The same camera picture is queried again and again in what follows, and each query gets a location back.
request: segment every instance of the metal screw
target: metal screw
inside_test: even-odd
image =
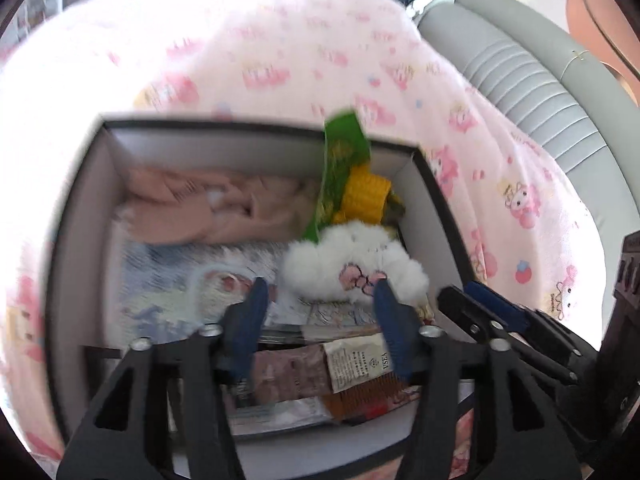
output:
[[[132,350],[142,352],[149,350],[153,346],[153,343],[148,337],[139,337],[138,339],[134,339],[130,346]]]
[[[201,326],[198,332],[201,336],[204,337],[215,337],[222,334],[222,327],[220,325],[216,325],[215,323],[211,323]]]
[[[506,352],[511,348],[511,345],[506,339],[491,339],[491,341],[489,341],[489,346],[496,352]]]
[[[435,325],[422,325],[418,332],[422,337],[440,337],[444,330]]]

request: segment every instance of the pink bow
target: pink bow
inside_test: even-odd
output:
[[[338,280],[344,290],[352,290],[360,288],[367,296],[373,296],[373,288],[379,280],[385,280],[386,274],[381,270],[376,270],[370,276],[362,273],[362,270],[356,264],[347,264],[342,269]]]

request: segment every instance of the yellow corn toy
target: yellow corn toy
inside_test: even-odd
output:
[[[340,211],[334,214],[332,223],[360,220],[381,224],[390,193],[391,181],[371,173],[368,164],[353,166],[344,186]]]

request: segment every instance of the grey car seat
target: grey car seat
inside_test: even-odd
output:
[[[516,0],[434,0],[418,30],[555,158],[591,211],[605,330],[622,239],[640,229],[640,110],[594,56]]]

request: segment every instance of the green packet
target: green packet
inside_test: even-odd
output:
[[[324,124],[324,169],[314,216],[302,235],[318,243],[320,231],[340,210],[344,186],[352,166],[369,162],[370,145],[355,112],[338,115]]]

